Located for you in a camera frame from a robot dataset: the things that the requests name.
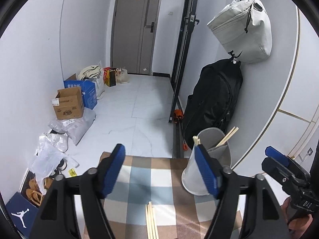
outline chopsticks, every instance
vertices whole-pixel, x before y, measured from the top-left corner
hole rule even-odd
[[[147,238],[148,239],[159,239],[159,233],[157,230],[155,209],[152,207],[152,202],[149,201],[148,205],[145,205],[146,215],[146,227],[147,227]]]
[[[194,146],[200,145],[200,138],[198,136],[193,136]]]
[[[228,133],[227,135],[225,135],[225,137],[217,144],[216,147],[222,146],[224,145],[237,131],[238,131],[239,127],[233,127]]]

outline black duffel bag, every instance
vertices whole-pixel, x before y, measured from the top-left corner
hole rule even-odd
[[[193,136],[205,128],[217,127],[226,132],[243,82],[240,64],[230,58],[203,67],[193,94],[188,96],[182,120],[190,148],[194,146]]]

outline blue gripper pad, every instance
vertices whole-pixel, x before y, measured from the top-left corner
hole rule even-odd
[[[284,167],[288,167],[288,165],[289,165],[288,158],[285,155],[283,155],[281,152],[276,150],[275,148],[270,147],[270,146],[267,147],[265,150],[265,154],[266,154],[266,156],[275,159],[277,162],[282,164]]]
[[[104,177],[104,188],[102,193],[105,198],[112,192],[116,179],[120,173],[122,164],[125,159],[125,146],[123,146],[122,144],[117,144],[113,149],[110,158],[111,157],[113,158],[112,162]]]
[[[199,145],[195,146],[195,160],[207,191],[209,194],[213,195],[215,199],[218,199],[220,187],[222,185],[222,177],[215,175],[210,168],[210,164],[208,163],[208,161],[217,161],[217,159],[210,158],[205,148]]]

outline black door frame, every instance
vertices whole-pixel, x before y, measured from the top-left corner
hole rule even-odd
[[[183,30],[184,30],[184,25],[185,25],[185,21],[187,17],[187,5],[188,5],[188,1],[189,0],[185,0],[184,1],[184,9],[183,9],[183,14],[182,14],[182,18],[181,18],[181,27],[180,27],[180,32],[178,35],[178,42],[177,42],[177,48],[176,48],[176,53],[175,53],[175,59],[174,59],[174,64],[173,64],[173,71],[172,71],[172,77],[171,77],[171,85],[173,87],[173,89],[175,89],[175,77],[176,77],[176,71],[177,71],[177,63],[178,63],[178,57],[179,57],[179,53],[181,51],[181,46],[182,46],[182,38],[183,38]]]
[[[174,110],[175,110],[176,103],[177,103],[177,100],[178,100],[178,94],[179,94],[179,91],[180,91],[180,88],[181,88],[181,82],[182,82],[182,79],[183,79],[186,59],[187,59],[187,55],[188,55],[190,39],[192,37],[192,33],[193,33],[193,30],[194,30],[194,27],[195,27],[195,23],[198,24],[198,22],[199,22],[199,20],[196,19],[197,1],[198,0],[192,0],[191,12],[189,13],[189,16],[188,16],[189,20],[188,20],[188,23],[187,23],[187,34],[186,34],[186,37],[185,37],[184,48],[183,48],[183,51],[182,51],[181,66],[180,66],[179,71],[178,71],[177,82],[176,82],[176,85],[175,85],[174,84],[174,80],[175,80],[175,76],[177,74],[178,57],[179,57],[180,49],[181,49],[181,46],[182,46],[181,42],[182,42],[183,28],[184,28],[184,24],[185,24],[185,16],[186,16],[186,13],[187,13],[186,10],[187,10],[188,0],[185,0],[185,3],[184,3],[183,18],[181,20],[181,28],[180,28],[178,44],[177,44],[175,60],[174,60],[173,73],[172,73],[172,78],[171,78],[171,84],[172,84],[172,87],[174,89],[174,96],[173,96],[173,101],[172,101],[172,106],[171,106],[170,117],[169,117],[169,120],[168,120],[169,123],[172,123],[172,121],[173,121]]]

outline checkered mat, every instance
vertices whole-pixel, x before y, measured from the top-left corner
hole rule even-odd
[[[100,161],[110,153],[104,152]],[[145,204],[152,201],[159,238],[202,239],[216,211],[211,195],[194,196],[181,184],[188,159],[126,156],[104,210],[116,239],[147,239]],[[237,212],[232,238],[238,238]],[[84,238],[88,239],[85,229]]]

